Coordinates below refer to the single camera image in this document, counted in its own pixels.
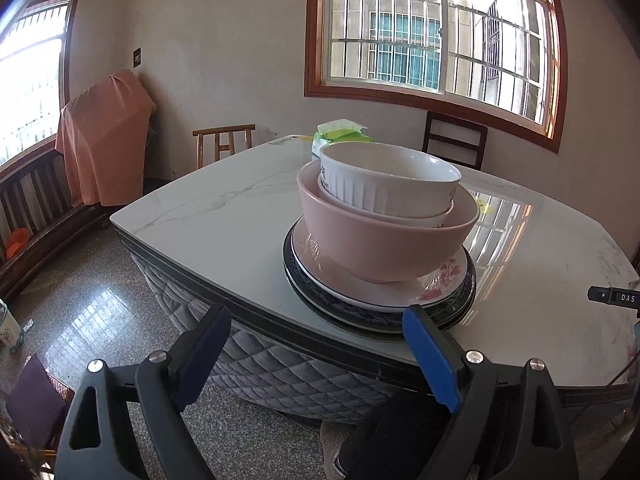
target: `wooden chair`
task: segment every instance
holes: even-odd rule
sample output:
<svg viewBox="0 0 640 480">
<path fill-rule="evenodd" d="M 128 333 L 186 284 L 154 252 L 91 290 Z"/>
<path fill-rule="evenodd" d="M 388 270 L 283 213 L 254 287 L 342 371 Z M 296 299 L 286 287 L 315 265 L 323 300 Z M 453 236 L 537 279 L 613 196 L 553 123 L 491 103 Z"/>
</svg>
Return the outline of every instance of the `wooden chair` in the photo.
<svg viewBox="0 0 640 480">
<path fill-rule="evenodd" d="M 196 130 L 193 132 L 194 137 L 198 137 L 198 161 L 196 169 L 202 167 L 202 152 L 204 149 L 204 136 L 214 135 L 213 161 L 220 160 L 220 152 L 229 152 L 229 155 L 236 153 L 236 144 L 234 141 L 234 132 L 244 132 L 244 144 L 247 149 L 252 146 L 251 132 L 255 130 L 255 124 L 238 124 L 238 126 L 222 126 L 221 128 L 208 128 L 207 130 Z M 228 144 L 220 145 L 220 134 L 228 134 Z"/>
<path fill-rule="evenodd" d="M 634 255 L 634 259 L 631 260 L 631 265 L 634 266 L 634 270 L 636 272 L 640 271 L 640 244 L 638 245 L 638 248 L 636 249 L 636 254 Z"/>
<path fill-rule="evenodd" d="M 440 129 L 443 135 L 435 134 L 431 131 L 434 121 L 452 124 L 453 126 L 458 126 L 458 128 L 447 128 L 445 126 Z M 424 127 L 422 151 L 448 162 L 480 171 L 487 131 L 487 127 L 482 126 L 482 124 L 475 124 L 445 114 L 428 112 L 427 122 Z M 436 141 L 436 145 L 432 144 L 430 146 L 432 140 Z"/>
</svg>

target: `marble table top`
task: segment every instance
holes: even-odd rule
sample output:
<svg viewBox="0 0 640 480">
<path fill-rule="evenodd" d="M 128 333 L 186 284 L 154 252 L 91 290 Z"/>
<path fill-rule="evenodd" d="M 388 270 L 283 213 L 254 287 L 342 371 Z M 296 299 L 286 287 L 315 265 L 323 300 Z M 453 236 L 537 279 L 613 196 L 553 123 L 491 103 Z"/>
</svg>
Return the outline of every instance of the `marble table top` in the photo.
<svg viewBox="0 0 640 480">
<path fill-rule="evenodd" d="M 302 214 L 296 174 L 310 143 L 284 137 L 224 158 L 121 209 L 111 221 L 183 272 L 295 326 L 414 364 L 401 340 L 352 333 L 318 316 L 292 290 L 282 243 Z M 480 171 L 460 168 L 480 200 L 465 242 L 478 293 L 450 329 L 463 349 L 522 366 L 539 357 L 555 384 L 607 384 L 636 352 L 635 311 L 587 300 L 591 285 L 627 288 L 638 278 L 593 219 Z M 635 375 L 632 367 L 616 384 Z"/>
</svg>

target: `chair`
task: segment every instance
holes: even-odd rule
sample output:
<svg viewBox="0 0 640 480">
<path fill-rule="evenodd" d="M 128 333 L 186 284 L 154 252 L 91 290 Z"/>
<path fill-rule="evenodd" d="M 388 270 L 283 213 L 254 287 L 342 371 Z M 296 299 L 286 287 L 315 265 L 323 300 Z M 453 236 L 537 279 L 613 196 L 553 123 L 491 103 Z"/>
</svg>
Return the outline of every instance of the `chair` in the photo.
<svg viewBox="0 0 640 480">
<path fill-rule="evenodd" d="M 432 132 L 434 122 L 439 133 Z M 422 151 L 479 171 L 482 167 L 487 131 L 487 127 L 481 124 L 428 112 Z"/>
<path fill-rule="evenodd" d="M 213 161 L 220 160 L 220 152 L 229 152 L 229 155 L 235 155 L 236 144 L 234 140 L 234 132 L 244 132 L 244 144 L 247 149 L 252 146 L 251 132 L 255 130 L 255 124 L 239 124 L 238 126 L 222 126 L 221 128 L 208 128 L 207 130 L 195 130 L 194 137 L 198 137 L 198 161 L 196 169 L 202 167 L 202 152 L 204 148 L 204 136 L 214 135 Z M 228 144 L 220 144 L 220 134 L 228 134 Z"/>
<path fill-rule="evenodd" d="M 27 360 L 25 362 L 25 368 L 27 366 L 27 363 L 29 363 L 32 357 L 33 356 L 27 357 Z M 36 361 L 38 361 L 37 365 L 41 367 L 42 365 L 40 364 L 37 358 L 36 358 Z M 20 376 L 18 376 L 18 381 L 16 385 L 20 383 L 20 377 L 23 375 L 25 368 L 23 368 L 22 372 L 20 372 Z M 44 371 L 50 386 L 53 387 L 55 392 L 60 396 L 60 398 L 64 402 L 64 408 L 62 409 L 58 420 L 53 425 L 53 429 L 51 433 L 45 436 L 46 444 L 42 446 L 42 448 L 30 446 L 30 444 L 25 442 L 25 440 L 21 435 L 22 433 L 24 433 L 25 430 L 18 427 L 19 424 L 17 425 L 14 421 L 1 415 L 0 415 L 0 438 L 3 437 L 5 442 L 8 444 L 9 449 L 11 449 L 17 455 L 19 455 L 25 461 L 25 463 L 30 465 L 32 469 L 37 468 L 39 472 L 52 473 L 55 465 L 55 461 L 56 461 L 56 451 L 58 450 L 60 434 L 62 433 L 62 427 L 64 426 L 66 414 L 68 413 L 69 407 L 71 406 L 71 401 L 74 398 L 75 392 L 71 388 L 66 386 L 65 383 L 58 380 L 53 375 L 49 374 L 46 370 Z M 33 381 L 31 381 L 29 384 L 25 384 L 24 386 L 26 386 L 27 388 L 37 387 L 37 386 L 34 386 Z M 14 391 L 12 391 L 12 393 L 9 394 L 8 403 L 11 402 L 12 396 L 15 396 L 15 395 L 24 396 L 24 393 L 22 391 L 15 392 L 15 389 L 16 387 L 14 387 Z M 38 411 L 36 406 L 33 407 L 33 410 L 34 412 Z M 30 426 L 32 426 L 32 428 L 30 428 L 31 430 L 33 429 L 33 426 L 36 426 L 36 424 L 34 424 L 34 421 L 31 421 Z"/>
<path fill-rule="evenodd" d="M 640 272 L 640 244 L 636 249 L 636 254 L 634 255 L 634 259 L 631 260 L 631 265 L 633 266 L 636 272 Z M 636 281 L 638 282 L 636 286 L 640 285 L 640 280 L 636 280 Z"/>
</svg>

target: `cable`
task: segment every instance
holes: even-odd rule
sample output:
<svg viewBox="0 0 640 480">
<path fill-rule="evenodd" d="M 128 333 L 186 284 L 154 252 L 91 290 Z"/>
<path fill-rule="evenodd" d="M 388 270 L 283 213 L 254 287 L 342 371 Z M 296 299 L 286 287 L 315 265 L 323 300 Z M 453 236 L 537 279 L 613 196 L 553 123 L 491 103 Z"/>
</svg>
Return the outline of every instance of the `cable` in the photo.
<svg viewBox="0 0 640 480">
<path fill-rule="evenodd" d="M 615 383 L 622 376 L 623 373 L 629 370 L 629 368 L 631 368 L 632 365 L 638 360 L 638 357 L 640 357 L 640 350 L 638 350 L 634 358 L 631 359 L 631 361 L 629 361 L 628 364 L 624 368 L 622 368 L 622 370 L 620 370 L 620 373 L 618 373 L 612 380 L 609 381 L 609 383 L 604 387 L 604 389 L 606 390 L 607 388 L 609 388 L 613 383 Z M 574 416 L 574 418 L 571 419 L 571 422 L 569 422 L 569 426 L 572 425 L 578 419 L 578 417 L 581 416 L 584 412 L 586 412 L 595 402 L 596 402 L 595 400 L 592 400 L 583 409 L 581 409 Z"/>
</svg>

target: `table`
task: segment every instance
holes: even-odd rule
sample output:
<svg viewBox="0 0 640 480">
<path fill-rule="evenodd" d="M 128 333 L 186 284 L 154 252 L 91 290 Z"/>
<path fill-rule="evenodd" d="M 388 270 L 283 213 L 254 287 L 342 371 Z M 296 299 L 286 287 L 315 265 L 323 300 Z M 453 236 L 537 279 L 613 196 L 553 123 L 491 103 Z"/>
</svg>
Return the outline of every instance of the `table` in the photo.
<svg viewBox="0 0 640 480">
<path fill-rule="evenodd" d="M 296 136 L 225 158 L 111 217 L 162 307 L 181 329 L 216 303 L 232 338 L 212 377 L 264 406 L 352 422 L 398 388 L 428 386 L 402 340 L 363 336 L 309 309 L 292 290 L 282 244 L 302 214 L 296 174 L 311 158 Z M 636 312 L 587 300 L 591 285 L 638 276 L 593 219 L 479 171 L 462 184 L 484 204 L 465 241 L 478 293 L 450 329 L 497 363 L 541 358 L 565 406 L 625 399 L 636 367 Z"/>
</svg>

